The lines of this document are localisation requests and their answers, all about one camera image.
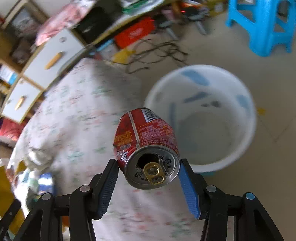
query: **soda can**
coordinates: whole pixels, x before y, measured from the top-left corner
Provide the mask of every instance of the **soda can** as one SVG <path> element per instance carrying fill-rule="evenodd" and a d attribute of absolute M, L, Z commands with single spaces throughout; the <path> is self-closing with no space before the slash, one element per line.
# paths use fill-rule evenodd
<path fill-rule="evenodd" d="M 121 117 L 113 146 L 119 168 L 135 188 L 162 187 L 179 172 L 174 131 L 147 108 L 132 110 Z"/>

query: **drawer handle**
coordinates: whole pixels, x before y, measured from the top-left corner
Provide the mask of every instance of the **drawer handle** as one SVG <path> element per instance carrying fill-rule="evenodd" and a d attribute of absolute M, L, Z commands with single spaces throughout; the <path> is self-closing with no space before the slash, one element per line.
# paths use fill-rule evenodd
<path fill-rule="evenodd" d="M 15 110 L 17 110 L 18 108 L 20 108 L 22 106 L 22 104 L 24 103 L 25 101 L 25 96 L 22 96 L 19 101 L 17 102 L 16 106 L 15 106 Z"/>
<path fill-rule="evenodd" d="M 63 57 L 63 52 L 59 52 L 55 55 L 55 57 L 52 58 L 51 61 L 48 62 L 48 64 L 45 66 L 45 69 L 50 69 L 58 60 Z"/>

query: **drawer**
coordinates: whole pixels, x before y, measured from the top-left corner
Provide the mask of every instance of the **drawer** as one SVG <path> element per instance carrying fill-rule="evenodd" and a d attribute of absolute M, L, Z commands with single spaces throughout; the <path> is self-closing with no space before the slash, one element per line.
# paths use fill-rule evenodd
<path fill-rule="evenodd" d="M 20 78 L 6 101 L 2 115 L 20 123 L 41 93 L 41 90 Z M 22 105 L 15 110 L 15 106 L 22 97 L 24 97 Z"/>
<path fill-rule="evenodd" d="M 83 48 L 84 45 L 70 30 L 65 28 L 45 44 L 25 70 L 24 75 L 43 89 L 47 89 L 57 77 L 60 68 Z M 45 66 L 60 52 L 62 52 L 62 57 L 46 70 Z"/>

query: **pull tab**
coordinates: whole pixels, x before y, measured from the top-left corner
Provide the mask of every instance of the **pull tab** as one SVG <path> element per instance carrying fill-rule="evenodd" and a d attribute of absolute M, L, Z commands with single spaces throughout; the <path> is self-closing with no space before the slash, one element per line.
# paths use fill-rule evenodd
<path fill-rule="evenodd" d="M 165 174 L 158 163 L 147 163 L 143 170 L 146 178 L 152 185 L 159 185 L 165 181 Z"/>

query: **floral tablecloth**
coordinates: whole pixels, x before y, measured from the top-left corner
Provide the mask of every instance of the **floral tablecloth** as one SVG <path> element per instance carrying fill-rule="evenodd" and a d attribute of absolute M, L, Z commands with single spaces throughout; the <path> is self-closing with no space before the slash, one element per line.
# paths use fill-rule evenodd
<path fill-rule="evenodd" d="M 115 157 L 117 124 L 123 113 L 141 106 L 138 93 L 140 80 L 82 59 L 26 125 L 11 159 L 18 162 L 28 147 L 46 150 L 54 157 L 58 193 L 73 192 Z M 162 188 L 139 190 L 119 171 L 108 211 L 93 225 L 97 240 L 193 241 L 200 239 L 203 221 L 189 213 L 178 178 Z"/>

